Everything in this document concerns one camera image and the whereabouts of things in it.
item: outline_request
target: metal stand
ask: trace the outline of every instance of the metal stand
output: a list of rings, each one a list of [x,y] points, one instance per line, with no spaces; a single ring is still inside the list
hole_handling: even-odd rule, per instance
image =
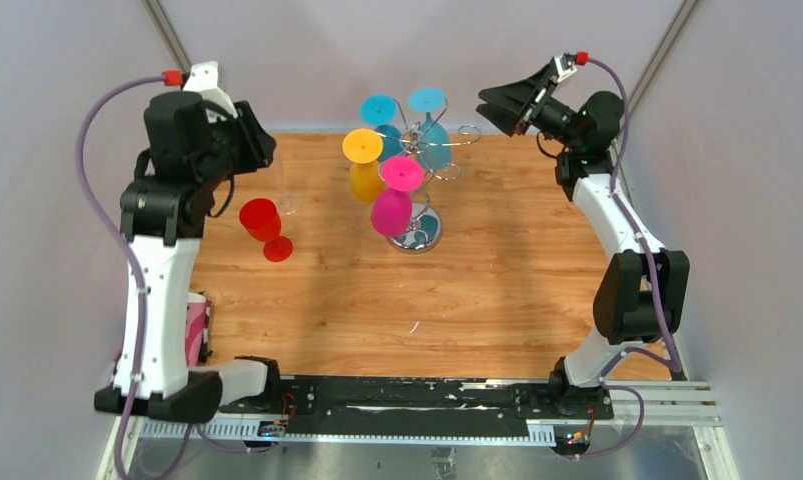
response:
[[[387,237],[389,244],[404,253],[425,253],[442,238],[442,220],[433,207],[413,203],[410,229],[401,236]]]
[[[415,158],[419,165],[425,170],[425,180],[422,185],[410,193],[414,199],[413,213],[410,216],[410,225],[407,231],[396,237],[387,237],[390,245],[404,253],[420,254],[433,249],[440,238],[442,238],[442,220],[436,210],[430,204],[430,195],[425,191],[428,184],[434,178],[446,182],[454,181],[460,177],[462,170],[454,163],[448,149],[451,147],[471,145],[481,138],[480,130],[474,125],[463,125],[457,133],[469,140],[461,142],[447,141],[447,133],[439,124],[439,120],[448,111],[448,100],[442,98],[442,111],[436,119],[431,116],[431,112],[425,113],[424,122],[408,123],[404,114],[404,109],[398,100],[393,99],[401,119],[404,129],[398,130],[401,134],[398,138],[378,131],[378,134],[391,141],[398,142],[401,147],[401,154]]]

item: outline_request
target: wooden surface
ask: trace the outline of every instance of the wooden surface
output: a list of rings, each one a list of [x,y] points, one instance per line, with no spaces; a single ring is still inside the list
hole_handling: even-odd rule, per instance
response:
[[[277,136],[284,184],[301,196],[283,217],[288,260],[265,260],[238,220],[248,200],[277,196],[272,171],[237,177],[231,209],[207,221],[192,289],[213,301],[213,362],[257,355],[293,374],[547,378],[589,331],[607,264],[533,137],[455,149],[463,175],[428,187],[445,232],[422,255],[371,229],[370,205],[348,188],[342,138]],[[614,377],[668,373],[640,357]]]

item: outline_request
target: white wall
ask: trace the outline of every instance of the white wall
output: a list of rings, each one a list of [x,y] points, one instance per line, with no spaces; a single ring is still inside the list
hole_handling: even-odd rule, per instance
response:
[[[422,86],[446,92],[443,123],[477,123],[480,89],[521,80],[566,51],[589,51],[632,87],[680,0],[163,4],[192,61],[223,62],[229,92],[248,99],[263,126],[347,130],[362,126],[359,106],[369,95],[406,105]],[[615,85],[587,69],[558,98],[577,108],[599,88]]]
[[[73,145],[98,97],[170,67],[139,2],[0,2],[0,478],[95,475],[114,417],[92,396],[120,347],[126,270],[77,187]],[[87,142],[116,213],[156,88],[108,105]]]
[[[632,132],[629,183],[692,261],[679,337],[742,478],[803,478],[803,2],[704,1]]]

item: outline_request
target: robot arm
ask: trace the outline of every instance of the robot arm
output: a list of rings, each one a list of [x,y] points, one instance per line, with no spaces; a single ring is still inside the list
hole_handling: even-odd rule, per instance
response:
[[[277,399],[274,361],[239,358],[188,368],[185,323],[189,282],[225,180],[268,167],[276,143],[247,102],[233,103],[221,88],[216,62],[192,67],[181,91],[151,99],[144,120],[150,148],[137,159],[134,180],[121,196],[121,233],[138,258],[147,287],[142,373],[133,413],[160,420],[205,423],[220,405],[253,397]],[[147,173],[149,166],[152,173]],[[95,394],[95,408],[120,413],[136,353],[138,291],[129,272],[124,346],[112,385]]]
[[[659,269],[663,313],[672,333],[680,323],[689,274],[686,255],[666,250],[618,185],[611,191],[612,143],[625,111],[622,99],[612,92],[596,92],[574,111],[552,98],[557,85],[587,60],[583,52],[554,57],[525,80],[482,90],[479,97],[485,103],[477,108],[509,136],[523,135],[533,125],[563,144],[556,157],[557,183],[589,219],[609,261],[593,302],[594,328],[577,350],[557,362],[549,377],[555,403],[597,393],[615,368],[616,357],[626,355],[629,347],[661,338],[651,292],[645,290],[647,255]],[[649,251],[644,251],[640,237]]]

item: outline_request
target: cable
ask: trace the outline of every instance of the cable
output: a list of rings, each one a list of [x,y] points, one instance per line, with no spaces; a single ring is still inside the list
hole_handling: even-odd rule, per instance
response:
[[[622,97],[622,102],[625,104],[624,120],[622,121],[622,145],[619,147],[619,153],[616,156],[616,165],[613,166],[613,173],[610,175],[610,191],[616,191],[616,180],[619,177],[619,170],[622,167],[622,158],[625,156],[625,147],[628,145],[628,130],[631,125],[631,112],[628,111],[628,94],[625,92],[625,85],[619,75],[606,63],[601,60],[596,60],[592,57],[587,58],[587,63],[591,63],[600,67],[613,78],[616,87],[619,89],[619,95]]]
[[[637,437],[637,434],[639,434],[640,430],[642,430],[642,423],[643,420],[645,420],[645,401],[642,399],[642,396],[639,394],[639,392],[625,385],[602,384],[602,386],[606,387],[608,390],[622,390],[625,392],[629,392],[633,394],[635,397],[637,397],[637,402],[639,403],[640,407],[639,417],[637,417],[637,424],[634,425],[634,429],[631,431],[631,434],[628,435],[628,437],[623,441],[621,441],[620,443],[610,448],[606,448],[600,452],[585,453],[583,455],[571,455],[571,457],[574,458],[575,460],[580,460],[581,458],[598,458],[598,457],[603,457],[605,455],[609,455],[611,453],[618,452],[619,450],[627,447],[631,442],[633,442],[634,439]]]
[[[80,188],[83,190],[86,200],[88,200],[92,210],[95,211],[98,219],[100,219],[101,223],[104,225],[104,227],[106,227],[107,231],[110,233],[110,236],[113,238],[113,240],[115,240],[121,251],[124,253],[124,256],[127,258],[127,262],[130,264],[130,270],[133,273],[133,279],[136,282],[136,291],[138,294],[138,299],[136,302],[138,306],[136,339],[133,349],[133,364],[130,371],[130,388],[127,392],[127,400],[124,402],[124,409],[121,412],[121,419],[119,420],[118,424],[118,432],[116,433],[115,447],[113,449],[115,469],[119,477],[121,477],[123,480],[131,480],[130,475],[127,473],[127,468],[124,465],[122,456],[124,450],[124,437],[127,435],[127,424],[130,421],[130,414],[133,411],[133,401],[135,400],[136,392],[139,389],[139,377],[141,376],[142,372],[142,355],[144,351],[145,327],[147,324],[148,314],[147,286],[145,285],[145,277],[142,275],[142,265],[139,263],[139,259],[136,258],[136,255],[133,253],[130,245],[124,240],[124,237],[121,235],[118,227],[112,222],[109,215],[104,210],[104,207],[95,197],[95,193],[92,191],[92,186],[89,184],[89,178],[86,176],[86,167],[83,163],[83,147],[86,143],[86,134],[89,132],[89,127],[92,125],[92,121],[107,102],[112,100],[120,93],[130,90],[131,88],[150,83],[161,83],[165,80],[165,75],[140,78],[138,80],[133,80],[119,85],[118,87],[115,87],[111,91],[107,92],[95,103],[95,105],[92,106],[92,108],[89,110],[89,113],[86,114],[86,117],[83,119],[83,124],[80,125],[80,130],[77,133],[77,142],[74,146],[74,162],[77,168],[77,180],[80,183]],[[174,459],[174,462],[162,474],[160,474],[159,477],[157,477],[158,479],[166,478],[174,472],[174,470],[177,468],[177,465],[180,463],[180,460],[183,458],[183,455],[186,453],[186,444],[188,444],[188,442],[189,435],[187,434],[183,436],[183,444],[181,444],[180,451],[178,452],[177,457]]]
[[[230,181],[230,188],[227,190],[227,199],[224,201],[224,205],[221,206],[221,209],[219,209],[219,211],[215,214],[213,214],[212,211],[207,212],[207,215],[209,215],[210,218],[220,217],[225,210],[227,210],[227,207],[230,206],[230,202],[233,200],[233,194],[236,192],[236,177],[231,174],[229,177],[227,177],[227,179]]]
[[[619,147],[619,152],[616,158],[616,165],[613,166],[613,172],[610,174],[610,194],[613,197],[613,201],[619,207],[619,210],[624,215],[625,219],[627,220],[628,224],[634,230],[636,235],[637,241],[642,248],[643,253],[645,253],[646,259],[648,260],[648,277],[649,282],[651,284],[651,300],[654,306],[654,314],[657,317],[657,325],[660,328],[660,332],[663,336],[663,342],[666,344],[666,348],[669,351],[670,360],[666,360],[665,358],[657,355],[656,353],[650,352],[644,348],[638,347],[627,347],[623,350],[621,356],[616,356],[612,358],[604,368],[601,369],[600,376],[602,378],[606,378],[607,375],[613,371],[616,365],[624,358],[624,355],[630,353],[639,353],[645,355],[662,365],[666,366],[670,370],[674,372],[680,372],[683,370],[683,365],[681,364],[681,357],[678,354],[678,347],[675,344],[675,339],[672,337],[671,332],[669,331],[669,326],[666,325],[666,315],[663,313],[663,302],[660,299],[660,281],[657,278],[657,264],[654,261],[654,255],[651,254],[651,248],[648,245],[648,240],[645,238],[645,234],[643,233],[642,229],[639,226],[639,222],[635,218],[633,214],[631,214],[630,209],[625,204],[625,201],[619,196],[616,192],[616,183],[619,176],[619,171],[622,167],[622,160],[625,155],[625,147],[628,144],[628,131],[631,123],[631,115],[628,111],[628,94],[625,92],[625,86],[622,84],[622,80],[616,74],[616,72],[610,68],[606,63],[596,60],[592,57],[587,59],[587,63],[592,63],[606,71],[610,76],[613,78],[613,81],[616,83],[616,87],[619,89],[619,95],[622,98],[622,102],[625,104],[624,110],[624,121],[622,124],[622,144]],[[605,381],[601,382],[601,386],[607,388],[608,390],[622,390],[631,393],[637,399],[639,403],[639,417],[637,418],[637,423],[634,426],[634,430],[628,435],[625,440],[620,442],[619,444],[604,449],[600,452],[593,452],[593,453],[586,453],[583,455],[574,455],[572,456],[574,459],[578,460],[580,458],[598,458],[604,455],[609,455],[611,453],[615,453],[626,446],[628,446],[634,438],[636,438],[639,431],[642,429],[643,420],[645,419],[645,401],[643,400],[642,396],[639,394],[638,391],[635,389],[625,386],[625,385],[608,385]]]
[[[569,441],[566,443],[569,444],[575,443],[576,440],[582,437],[589,437],[590,434],[592,433],[592,427],[595,426],[595,405],[590,403],[589,405],[587,405],[587,409],[589,410],[589,424],[586,426],[586,428],[582,428],[577,432],[575,432],[569,439]]]
[[[292,410],[289,412],[288,416],[286,414],[286,411],[289,409],[288,408],[289,404],[286,401],[287,397],[291,398],[292,402],[293,402]],[[292,418],[295,416],[295,412],[298,410],[298,407],[296,405],[294,405],[295,396],[292,395],[291,393],[286,393],[285,395],[283,395],[281,397],[281,400],[283,400],[283,412],[281,413],[281,415],[284,416],[284,417],[287,417],[286,425],[283,427],[283,433],[286,434],[286,432],[289,430],[289,422],[292,421]],[[226,447],[226,446],[214,441],[210,437],[208,437],[207,434],[204,433],[204,430],[201,428],[200,425],[195,425],[195,431],[198,432],[198,436],[201,437],[201,439],[204,441],[204,443],[206,443],[210,447],[212,447],[212,448],[214,448],[214,449],[216,449],[216,450],[218,450],[220,452],[225,452],[225,453],[265,453],[265,452],[269,452],[269,451],[273,450],[278,445],[277,443],[275,443],[274,445],[271,445],[271,446],[268,446],[268,447],[231,448],[231,447]]]
[[[536,146],[537,146],[537,148],[539,148],[540,153],[542,153],[543,155],[545,155],[548,158],[553,158],[554,160],[557,160],[557,155],[552,155],[552,154],[548,153],[545,150],[545,148],[543,148],[542,143],[540,143],[540,141],[539,141],[540,134],[542,134],[542,132],[536,132]]]
[[[624,200],[622,200],[619,197],[619,194],[616,192],[616,180],[619,176],[619,171],[621,170],[622,160],[625,155],[625,147],[628,144],[628,130],[631,123],[631,114],[628,111],[628,94],[625,92],[625,86],[622,84],[622,80],[619,78],[616,72],[610,68],[610,66],[592,57],[589,57],[587,62],[602,68],[604,71],[610,74],[610,76],[613,78],[613,81],[616,83],[616,87],[619,89],[619,95],[622,97],[622,102],[625,104],[624,121],[622,124],[622,145],[619,148],[616,165],[613,167],[613,173],[610,174],[610,193],[613,197],[613,201],[616,202],[616,205],[622,212],[622,215],[625,216],[628,224],[634,230],[637,236],[637,241],[639,242],[640,247],[642,247],[642,251],[645,253],[646,259],[648,260],[648,277],[649,283],[651,284],[651,299],[652,303],[654,304],[654,314],[657,317],[657,325],[660,328],[660,332],[663,336],[663,342],[666,344],[666,348],[669,350],[670,360],[663,359],[645,349],[631,347],[626,349],[626,351],[629,353],[641,353],[654,360],[657,360],[673,372],[680,372],[683,370],[683,365],[681,364],[681,357],[678,354],[678,347],[675,344],[675,339],[672,338],[672,334],[669,331],[669,326],[666,325],[666,315],[663,313],[663,302],[660,299],[660,280],[657,278],[657,264],[654,261],[654,255],[651,254],[651,248],[648,245],[648,241],[645,239],[645,234],[640,228],[639,222],[634,215],[631,214],[631,211],[625,204]]]

